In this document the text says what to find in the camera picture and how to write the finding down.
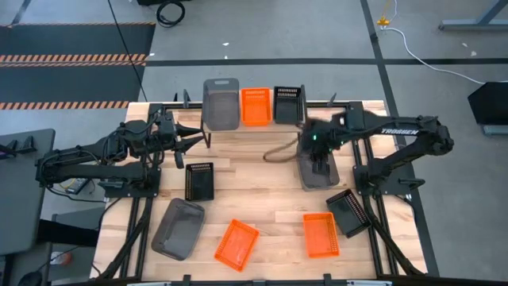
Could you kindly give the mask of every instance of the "black basket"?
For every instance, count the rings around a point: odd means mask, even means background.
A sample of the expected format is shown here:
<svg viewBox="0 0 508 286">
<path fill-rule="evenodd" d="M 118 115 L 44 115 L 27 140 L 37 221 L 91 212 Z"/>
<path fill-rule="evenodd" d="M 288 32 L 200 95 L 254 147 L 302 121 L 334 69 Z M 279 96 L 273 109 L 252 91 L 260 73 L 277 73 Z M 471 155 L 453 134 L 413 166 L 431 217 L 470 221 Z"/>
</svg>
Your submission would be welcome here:
<svg viewBox="0 0 508 286">
<path fill-rule="evenodd" d="M 335 222 L 347 238 L 351 238 L 371 226 L 364 209 L 350 189 L 326 200 Z"/>
<path fill-rule="evenodd" d="M 188 164 L 185 167 L 185 200 L 214 199 L 214 163 Z"/>
<path fill-rule="evenodd" d="M 274 87 L 273 118 L 277 124 L 303 122 L 303 100 L 300 87 Z"/>
</svg>

